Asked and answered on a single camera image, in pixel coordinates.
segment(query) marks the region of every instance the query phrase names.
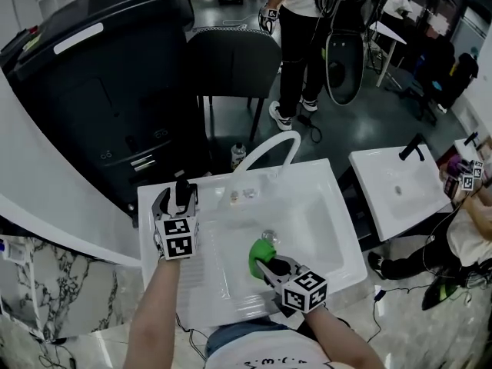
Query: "desk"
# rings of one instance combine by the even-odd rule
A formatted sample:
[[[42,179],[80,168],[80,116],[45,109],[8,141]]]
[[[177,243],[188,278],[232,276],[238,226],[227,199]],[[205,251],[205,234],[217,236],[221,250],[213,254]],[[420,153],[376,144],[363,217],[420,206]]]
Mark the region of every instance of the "desk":
[[[385,24],[381,22],[375,22],[371,26],[369,26],[370,30],[373,30],[381,35],[386,35],[391,38],[393,41],[391,42],[390,52],[387,54],[386,61],[384,62],[383,69],[381,70],[381,74],[379,75],[379,79],[377,80],[376,87],[379,88],[381,86],[381,82],[383,81],[384,76],[386,75],[387,67],[390,64],[391,57],[393,56],[394,48],[397,46],[397,42],[401,42],[403,45],[406,45],[407,42],[402,39],[397,33],[388,28]]]

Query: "green sponge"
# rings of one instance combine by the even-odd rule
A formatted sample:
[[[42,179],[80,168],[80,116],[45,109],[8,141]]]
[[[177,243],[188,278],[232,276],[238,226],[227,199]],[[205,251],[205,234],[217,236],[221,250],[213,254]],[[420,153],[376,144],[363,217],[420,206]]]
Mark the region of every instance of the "green sponge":
[[[249,271],[253,277],[263,280],[263,274],[256,265],[256,260],[260,260],[268,264],[270,260],[277,255],[274,245],[265,239],[257,239],[249,251]]]

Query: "table leg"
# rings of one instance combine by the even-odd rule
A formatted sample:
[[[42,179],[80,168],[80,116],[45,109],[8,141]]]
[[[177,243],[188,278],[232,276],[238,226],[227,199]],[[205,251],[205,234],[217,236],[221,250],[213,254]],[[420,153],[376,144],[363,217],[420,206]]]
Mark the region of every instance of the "table leg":
[[[383,78],[386,75],[387,67],[388,65],[390,65],[391,57],[393,56],[394,48],[396,46],[397,46],[397,40],[393,40],[393,42],[391,42],[390,53],[388,54],[386,61],[384,62],[381,75],[379,75],[379,79],[377,80],[376,88],[379,88],[381,86],[381,82],[383,81]]]

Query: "black pants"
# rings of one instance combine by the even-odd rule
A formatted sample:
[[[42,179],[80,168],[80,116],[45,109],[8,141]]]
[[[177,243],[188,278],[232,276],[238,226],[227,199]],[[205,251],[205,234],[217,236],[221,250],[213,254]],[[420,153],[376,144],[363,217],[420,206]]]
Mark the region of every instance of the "black pants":
[[[449,214],[436,213],[427,220],[422,221],[416,227],[407,231],[404,235],[429,235],[434,228]],[[381,265],[381,273],[387,279],[399,280],[410,278],[427,269],[446,267],[460,269],[460,260],[451,251],[447,243],[447,229],[454,219],[450,216],[434,232],[435,239],[424,248],[420,248],[408,258],[392,261],[385,260]]]
[[[322,20],[318,25],[318,18],[297,15],[285,7],[281,7],[279,15],[283,61],[279,112],[284,118],[290,118],[296,115],[301,94],[306,100],[313,101],[323,87],[325,64],[321,48],[326,38],[323,37]],[[306,65],[307,84],[303,92]]]

